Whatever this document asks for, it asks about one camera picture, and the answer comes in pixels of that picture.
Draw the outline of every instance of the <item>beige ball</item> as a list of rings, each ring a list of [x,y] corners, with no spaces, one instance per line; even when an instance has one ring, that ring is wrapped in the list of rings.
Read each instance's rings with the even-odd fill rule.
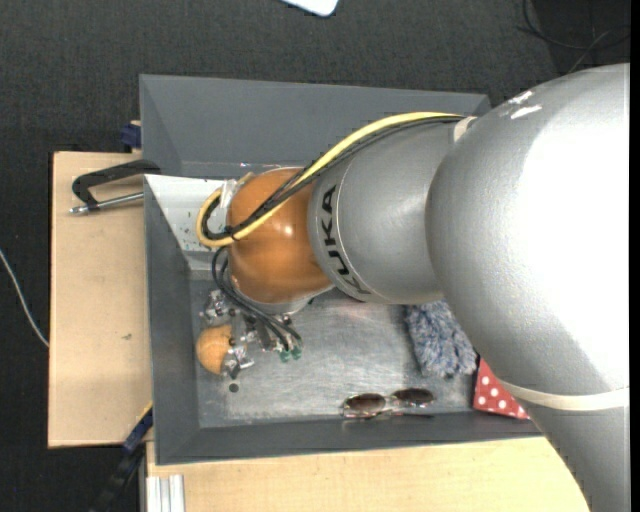
[[[222,373],[224,356],[229,351],[231,339],[231,325],[209,327],[200,333],[196,343],[198,361],[216,375]]]

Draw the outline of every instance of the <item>fuzzy blue toy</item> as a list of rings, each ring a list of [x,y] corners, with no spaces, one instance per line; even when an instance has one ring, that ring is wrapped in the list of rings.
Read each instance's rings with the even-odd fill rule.
[[[405,306],[405,322],[423,375],[470,375],[476,370],[477,354],[445,300]]]

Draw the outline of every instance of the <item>red polka dot cloth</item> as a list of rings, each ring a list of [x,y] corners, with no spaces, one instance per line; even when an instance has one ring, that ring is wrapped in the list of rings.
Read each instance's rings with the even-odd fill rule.
[[[473,396],[473,408],[522,420],[529,419],[529,415],[516,402],[516,399],[500,385],[484,359],[481,359],[478,365],[478,380]]]

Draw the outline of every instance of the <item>black clamp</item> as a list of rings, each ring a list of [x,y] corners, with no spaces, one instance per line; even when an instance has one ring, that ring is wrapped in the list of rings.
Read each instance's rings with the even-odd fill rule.
[[[137,174],[161,174],[160,168],[149,160],[136,160],[134,162],[128,162],[126,164],[116,165],[109,167],[108,169],[101,169],[99,171],[90,172],[78,176],[71,186],[73,193],[80,199],[84,205],[76,206],[69,210],[70,213],[89,213],[92,211],[100,210],[109,206],[115,206],[117,204],[134,201],[136,199],[142,199],[143,193],[138,192],[136,194],[129,194],[126,196],[116,197],[114,199],[107,199],[105,201],[98,201],[93,194],[89,191],[92,187],[104,185],[112,181],[129,178]]]

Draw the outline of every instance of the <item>dark floor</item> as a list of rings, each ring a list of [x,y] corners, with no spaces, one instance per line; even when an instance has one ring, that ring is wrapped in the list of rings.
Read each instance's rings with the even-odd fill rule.
[[[571,46],[629,33],[630,0],[533,4],[542,30]],[[0,0],[0,19],[0,248],[45,332],[48,154],[122,151],[141,72],[473,91],[497,104],[630,59],[629,39],[585,52],[524,33],[519,0],[341,0],[326,20],[276,0]],[[0,511],[86,510],[119,452],[47,451],[47,351],[4,268],[0,290]],[[136,510],[136,496],[114,510]]]

